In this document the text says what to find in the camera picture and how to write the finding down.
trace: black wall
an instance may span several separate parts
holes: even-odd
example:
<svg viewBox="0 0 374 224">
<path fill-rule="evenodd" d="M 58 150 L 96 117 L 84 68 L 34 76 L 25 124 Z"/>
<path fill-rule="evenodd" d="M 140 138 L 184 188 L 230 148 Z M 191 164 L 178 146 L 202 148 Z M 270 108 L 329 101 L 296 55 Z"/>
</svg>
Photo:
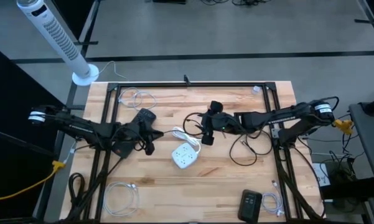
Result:
<svg viewBox="0 0 374 224">
<path fill-rule="evenodd" d="M 57 131 L 35 127 L 30 109 L 63 104 L 0 52 L 0 131 L 54 151 Z M 52 158 L 0 139 L 0 197 L 22 190 L 52 171 Z M 0 201 L 0 218 L 31 217 L 42 185 Z"/>
<path fill-rule="evenodd" d="M 52 0 L 76 39 L 79 39 L 95 0 Z"/>
</svg>

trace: black clamp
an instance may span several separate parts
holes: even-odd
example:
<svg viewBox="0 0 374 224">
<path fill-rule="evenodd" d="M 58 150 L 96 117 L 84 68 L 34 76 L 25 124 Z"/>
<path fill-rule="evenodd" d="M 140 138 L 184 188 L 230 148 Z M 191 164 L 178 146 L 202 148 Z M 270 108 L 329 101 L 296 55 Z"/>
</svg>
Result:
<svg viewBox="0 0 374 224">
<path fill-rule="evenodd" d="M 187 86 L 191 86 L 191 82 L 189 81 L 189 78 L 187 75 L 184 75 L 184 81 Z"/>
</svg>

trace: wire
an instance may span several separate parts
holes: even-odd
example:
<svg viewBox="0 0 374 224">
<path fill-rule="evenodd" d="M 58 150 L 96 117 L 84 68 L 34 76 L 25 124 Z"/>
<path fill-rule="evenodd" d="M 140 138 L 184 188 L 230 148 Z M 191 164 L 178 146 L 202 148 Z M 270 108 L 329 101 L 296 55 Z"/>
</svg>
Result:
<svg viewBox="0 0 374 224">
<path fill-rule="evenodd" d="M 319 141 L 319 142 L 341 142 L 342 141 L 342 140 L 321 140 L 321 139 L 312 139 L 312 138 L 306 138 L 306 139 L 309 139 L 311 141 Z"/>
<path fill-rule="evenodd" d="M 321 200 L 322 200 L 322 202 L 323 202 L 323 198 L 324 198 L 324 197 L 323 197 L 322 192 L 321 192 L 321 190 L 320 190 L 320 185 L 319 185 L 319 181 L 318 181 L 319 179 L 318 179 L 318 176 L 317 176 L 316 171 L 314 170 L 314 168 L 312 168 L 311 163 L 310 163 L 310 162 L 308 161 L 308 159 L 304 156 L 304 154 L 301 153 L 300 150 L 298 150 L 296 147 L 293 147 L 293 149 L 295 149 L 295 150 L 296 150 L 296 151 L 301 155 L 301 157 L 304 159 L 304 161 L 306 162 L 306 164 L 310 167 L 310 170 L 312 171 L 314 177 L 315 177 L 316 180 L 317 180 L 317 185 L 318 185 L 319 194 L 320 194 L 320 196 L 321 196 Z M 325 206 L 324 206 L 324 209 L 323 209 L 323 211 L 322 211 L 321 218 L 323 218 L 324 215 L 325 215 Z"/>
<path fill-rule="evenodd" d="M 128 127 L 125 127 L 125 126 L 120 126 L 116 131 L 115 133 L 112 135 L 112 138 L 110 141 L 113 141 L 113 139 L 116 137 L 116 133 L 120 130 L 120 129 L 127 129 L 131 132 L 133 132 L 135 135 L 138 136 L 138 138 L 140 139 L 140 141 L 138 141 L 137 143 L 140 145 L 140 148 L 139 149 L 136 149 L 134 147 L 134 150 L 136 151 L 141 151 L 141 150 L 146 150 L 147 149 L 147 142 L 144 140 L 144 138 L 135 130 L 131 129 L 131 128 L 128 128 Z"/>
<path fill-rule="evenodd" d="M 339 105 L 339 101 L 340 101 L 337 96 L 331 96 L 331 97 L 327 97 L 327 98 L 322 98 L 320 100 L 326 101 L 326 100 L 332 100 L 332 99 L 336 100 L 335 106 L 332 108 L 332 111 L 334 111 L 336 109 L 337 105 Z"/>
<path fill-rule="evenodd" d="M 204 134 L 203 131 L 201 131 L 200 133 L 194 134 L 194 133 L 189 133 L 189 132 L 186 130 L 186 128 L 185 128 L 185 124 L 186 124 L 186 122 L 187 122 L 187 121 L 195 121 L 195 120 L 192 120 L 192 119 L 188 119 L 188 118 L 191 117 L 192 115 L 201 115 L 201 116 L 204 116 L 203 113 L 199 113 L 199 112 L 194 112 L 194 113 L 190 113 L 190 114 L 188 114 L 188 115 L 184 118 L 184 120 L 183 120 L 183 122 L 182 122 L 182 129 L 184 130 L 184 132 L 185 132 L 186 134 L 189 134 L 189 135 L 191 135 L 191 136 L 198 136 L 198 135 Z"/>
<path fill-rule="evenodd" d="M 320 152 L 313 152 L 311 155 L 319 155 L 319 156 L 331 156 L 329 153 L 320 153 Z"/>
<path fill-rule="evenodd" d="M 75 180 L 79 178 L 80 179 L 80 183 L 79 183 L 79 190 L 77 192 L 77 194 L 75 193 L 75 189 L 73 188 L 73 183 L 75 182 Z M 80 204 L 80 202 L 82 201 L 83 199 L 83 190 L 85 188 L 85 179 L 83 177 L 83 175 L 81 173 L 73 173 L 70 177 L 69 177 L 69 181 L 68 181 L 68 189 L 69 189 L 69 194 L 70 194 L 70 203 L 71 203 L 71 211 L 73 211 L 77 205 Z"/>
<path fill-rule="evenodd" d="M 108 206 L 107 198 L 108 198 L 108 195 L 110 194 L 112 188 L 116 187 L 116 186 L 119 186 L 119 185 L 125 186 L 128 189 L 128 192 L 130 194 L 130 201 L 125 206 L 123 206 L 121 209 L 111 210 Z M 136 206 L 130 212 L 125 213 L 124 212 L 125 210 L 131 208 L 131 206 L 134 202 L 134 198 L 136 198 Z M 105 189 L 103 204 L 104 204 L 104 209 L 106 210 L 106 212 L 108 212 L 108 214 L 110 214 L 112 216 L 125 217 L 125 216 L 128 216 L 128 215 L 131 215 L 139 207 L 138 188 L 134 184 L 127 184 L 127 183 L 124 183 L 124 182 L 112 182 L 112 183 L 108 184 L 108 186 Z"/>
<path fill-rule="evenodd" d="M 284 214 L 284 211 L 282 211 L 283 208 L 283 200 L 282 200 L 282 194 L 281 190 L 278 187 L 278 184 L 275 182 L 275 180 L 271 181 L 273 183 L 273 186 L 275 187 L 276 191 L 278 192 L 279 197 L 274 193 L 264 193 L 263 198 L 261 199 L 261 206 L 271 214 L 276 214 L 277 217 L 280 216 L 280 214 Z M 275 208 L 269 208 L 266 206 L 264 200 L 266 197 L 272 197 L 275 201 Z"/>
<path fill-rule="evenodd" d="M 230 148 L 230 153 L 229 153 L 229 155 L 230 155 L 230 159 L 235 163 L 235 164 L 238 164 L 239 166 L 251 166 L 251 165 L 253 165 L 253 164 L 255 164 L 256 163 L 256 161 L 257 161 L 257 154 L 256 153 L 253 153 L 254 155 L 255 155 L 255 160 L 252 162 L 252 163 L 249 163 L 249 164 L 240 164 L 239 162 L 237 162 L 236 160 L 234 160 L 234 158 L 232 158 L 232 155 L 231 155 L 231 152 L 232 152 L 232 149 L 234 148 L 234 145 L 235 145 L 235 143 L 240 139 L 240 138 L 242 138 L 242 136 L 244 136 L 244 134 L 241 134 L 233 143 L 232 143 L 232 146 L 231 146 L 231 148 Z"/>
<path fill-rule="evenodd" d="M 114 166 L 112 167 L 112 169 L 108 172 L 107 176 L 109 176 L 112 171 L 119 165 L 119 163 L 123 160 L 122 157 L 119 158 L 119 160 L 114 164 Z"/>
<path fill-rule="evenodd" d="M 97 75 L 99 75 L 99 74 L 101 74 L 102 72 L 104 72 L 105 69 L 107 68 L 107 66 L 108 66 L 110 63 L 113 63 L 113 70 L 114 70 L 114 73 L 115 73 L 117 76 L 122 77 L 122 78 L 124 78 L 124 79 L 127 80 L 127 81 L 130 81 L 127 77 L 120 75 L 120 74 L 116 71 L 116 62 L 114 62 L 114 61 L 110 61 L 110 62 L 108 62 L 108 63 L 104 66 L 104 68 L 103 68 L 100 72 L 98 72 Z"/>
<path fill-rule="evenodd" d="M 0 197 L 0 200 L 5 200 L 5 199 L 13 198 L 13 197 L 15 197 L 15 196 L 17 196 L 19 194 L 22 194 L 22 193 L 24 193 L 24 192 L 26 192 L 26 191 L 28 191 L 28 190 L 30 190 L 30 189 L 32 189 L 32 188 L 40 185 L 40 184 L 43 184 L 44 182 L 46 182 L 47 180 L 49 180 L 52 176 L 54 176 L 54 174 L 56 172 L 58 172 L 59 169 L 61 169 L 63 167 L 65 167 L 65 164 L 63 164 L 62 162 L 53 161 L 53 170 L 52 170 L 51 174 L 48 177 L 42 179 L 41 181 L 39 181 L 38 183 L 36 183 L 34 185 L 31 185 L 31 186 L 29 186 L 29 187 L 27 187 L 25 189 L 22 189 L 22 190 L 18 191 L 16 193 L 12 194 L 12 195 Z"/>
<path fill-rule="evenodd" d="M 311 155 L 312 154 L 312 149 L 310 148 L 310 146 L 308 146 L 306 143 L 301 141 L 300 137 L 297 137 L 297 140 L 299 140 L 299 142 L 301 142 L 301 144 L 303 144 L 305 147 L 307 147 L 309 149 L 309 152 L 310 152 L 310 155 Z"/>
<path fill-rule="evenodd" d="M 221 0 L 200 0 L 200 1 L 207 6 L 214 6 L 216 4 L 228 2 L 229 0 L 222 0 L 222 1 Z"/>
<path fill-rule="evenodd" d="M 64 164 L 66 164 L 67 162 L 68 162 L 68 159 L 69 159 L 69 155 L 70 154 L 74 154 L 77 150 L 79 150 L 79 149 L 83 149 L 83 148 L 86 148 L 86 147 L 90 147 L 91 145 L 86 145 L 86 146 L 81 146 L 81 147 L 78 147 L 78 148 L 73 148 L 75 145 L 76 145 L 76 142 L 78 142 L 78 141 L 80 141 L 81 139 L 76 139 L 74 142 L 73 142 L 73 144 L 72 144 L 72 146 L 70 146 L 70 150 L 69 150 L 69 152 L 68 152 L 68 155 L 67 155 L 67 158 L 65 159 L 65 160 L 63 160 L 63 163 Z"/>
<path fill-rule="evenodd" d="M 337 119 L 342 119 L 342 118 L 347 117 L 347 116 L 351 116 L 351 114 L 345 114 L 343 116 L 338 117 Z"/>
<path fill-rule="evenodd" d="M 270 0 L 239 0 L 239 3 L 236 3 L 236 0 L 232 0 L 232 4 L 234 4 L 234 6 L 257 6 L 259 3 L 266 3 L 269 1 Z"/>
<path fill-rule="evenodd" d="M 271 140 L 271 136 L 270 136 L 266 131 L 262 131 L 262 132 L 265 133 L 265 134 L 268 136 L 269 140 Z M 273 150 L 273 146 L 271 145 L 271 146 L 269 147 L 269 150 L 268 150 L 267 152 L 265 152 L 265 153 L 258 153 L 258 152 L 256 152 L 256 151 L 255 151 L 255 150 L 254 150 L 254 149 L 249 145 L 249 143 L 248 143 L 248 135 L 246 135 L 245 140 L 241 140 L 241 143 L 242 143 L 242 145 L 248 147 L 248 148 L 250 149 L 250 151 L 252 151 L 253 153 L 255 153 L 255 154 L 259 155 L 259 156 L 265 156 L 265 155 L 268 155 L 268 154 Z"/>
<path fill-rule="evenodd" d="M 200 141 L 201 141 L 200 139 L 196 139 L 196 138 L 193 138 L 193 137 L 189 136 L 179 127 L 174 127 L 173 128 L 173 136 L 176 137 L 176 138 L 179 138 L 179 139 L 186 140 L 192 146 L 198 146 L 199 149 L 197 151 L 197 154 L 199 154 L 199 152 L 202 148 L 201 145 L 200 145 Z"/>
<path fill-rule="evenodd" d="M 135 92 L 135 94 L 132 95 L 132 97 L 123 100 L 122 96 L 124 95 L 124 93 L 126 93 L 129 90 L 136 90 L 136 92 Z M 153 96 L 152 94 L 150 94 L 148 91 L 141 91 L 141 90 L 137 89 L 136 87 L 130 87 L 130 88 L 127 88 L 124 91 L 122 91 L 120 93 L 120 95 L 119 95 L 118 101 L 121 104 L 123 104 L 123 105 L 125 105 L 125 106 L 127 106 L 129 108 L 134 108 L 135 110 L 139 111 L 139 109 L 137 108 L 137 106 L 141 105 L 141 103 L 143 102 L 143 94 L 147 94 L 148 96 L 152 97 L 152 99 L 154 100 L 154 104 L 152 106 L 146 108 L 146 109 L 149 110 L 149 109 L 155 107 L 156 104 L 157 104 L 155 96 Z M 136 98 L 137 98 L 137 96 L 140 96 L 140 99 L 141 99 L 141 101 L 138 104 L 136 104 Z M 129 106 L 127 103 L 125 103 L 125 101 L 128 101 L 128 100 L 132 100 L 133 105 Z"/>
</svg>

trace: white tower fan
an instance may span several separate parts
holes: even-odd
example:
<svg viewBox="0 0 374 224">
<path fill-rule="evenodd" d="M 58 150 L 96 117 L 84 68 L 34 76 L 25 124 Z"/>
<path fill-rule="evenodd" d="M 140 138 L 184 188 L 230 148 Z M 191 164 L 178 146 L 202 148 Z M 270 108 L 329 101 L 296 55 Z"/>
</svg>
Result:
<svg viewBox="0 0 374 224">
<path fill-rule="evenodd" d="M 97 80 L 98 68 L 87 64 L 44 0 L 17 0 L 17 5 L 72 69 L 72 80 L 76 85 L 88 86 Z"/>
</svg>

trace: black metal frame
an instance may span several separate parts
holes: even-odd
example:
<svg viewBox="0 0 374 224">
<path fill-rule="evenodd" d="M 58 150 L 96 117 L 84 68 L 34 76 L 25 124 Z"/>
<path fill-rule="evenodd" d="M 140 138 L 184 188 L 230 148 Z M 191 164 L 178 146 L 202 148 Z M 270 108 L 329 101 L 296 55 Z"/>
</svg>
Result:
<svg viewBox="0 0 374 224">
<path fill-rule="evenodd" d="M 105 102 L 104 102 L 104 106 L 103 106 L 103 114 L 102 114 L 102 117 L 101 117 L 101 122 L 106 122 L 106 120 L 108 118 L 108 108 L 109 108 L 109 105 L 110 105 L 110 98 L 111 98 L 112 92 L 114 92 L 114 91 L 116 91 L 115 97 L 119 97 L 121 89 L 122 88 L 127 88 L 127 87 L 136 87 L 136 88 L 158 87 L 158 88 L 160 88 L 160 87 L 189 87 L 189 86 L 190 87 L 203 87 L 203 86 L 216 86 L 216 87 L 221 87 L 221 86 L 229 86 L 229 87 L 251 86 L 251 87 L 253 87 L 253 86 L 260 86 L 263 90 L 265 90 L 266 87 L 268 87 L 269 90 L 271 90 L 272 95 L 273 95 L 274 107 L 275 107 L 274 109 L 276 109 L 276 110 L 280 109 L 279 98 L 278 98 L 278 93 L 277 93 L 275 82 L 190 82 L 188 80 L 188 78 L 185 76 L 184 77 L 184 82 L 109 83 L 108 86 L 107 86 L 107 90 L 106 90 L 106 96 L 105 96 Z M 264 105 L 265 105 L 266 111 L 269 112 L 272 109 L 271 109 L 271 104 L 270 104 L 270 100 L 269 100 L 268 91 L 263 91 L 263 93 L 264 93 L 263 94 Z M 117 114 L 118 114 L 118 108 L 119 108 L 119 103 L 118 103 L 117 100 L 114 100 L 113 111 L 112 111 L 112 114 L 111 114 L 111 123 L 116 122 L 116 117 L 117 117 Z M 105 152 L 104 165 L 103 165 L 102 169 L 108 169 L 109 168 L 110 155 L 111 155 L 110 150 Z M 98 173 L 98 162 L 99 162 L 99 160 L 100 160 L 100 151 L 96 151 L 95 155 L 94 155 L 94 159 L 93 159 L 92 168 L 91 168 L 91 176 L 90 176 L 91 178 L 90 178 L 89 186 L 92 185 L 92 183 L 95 180 L 93 177 L 96 177 L 96 175 Z M 288 167 L 288 175 L 291 178 L 293 184 L 297 187 L 296 178 L 294 176 L 294 170 L 293 170 L 291 155 L 290 155 L 290 152 L 288 150 L 285 150 L 285 160 L 286 160 L 286 164 L 287 164 L 287 167 Z M 280 169 L 283 169 L 282 164 L 280 166 L 279 165 L 280 164 L 277 164 L 277 166 L 276 166 L 277 172 Z M 94 220 L 100 220 L 101 219 L 101 212 L 102 212 L 102 207 L 103 207 L 103 196 L 104 196 L 104 192 L 105 192 L 105 184 L 106 184 L 106 181 L 104 181 L 100 185 Z M 281 194 L 282 194 L 283 200 L 284 200 L 286 220 L 289 220 L 289 219 L 292 218 L 292 215 L 291 215 L 291 211 L 290 211 L 290 208 L 289 208 L 288 194 L 286 192 L 286 185 L 285 185 L 283 179 L 280 178 L 280 177 L 279 177 L 279 186 L 280 186 Z M 295 203 L 295 206 L 296 206 L 297 218 L 302 219 L 303 218 L 302 208 L 301 208 L 299 202 L 297 201 L 297 198 L 294 197 L 294 195 L 293 195 L 293 198 L 294 198 L 294 203 Z M 90 208 L 91 208 L 91 201 L 88 203 L 88 205 L 85 209 L 85 213 L 83 215 L 84 220 L 89 219 Z"/>
</svg>

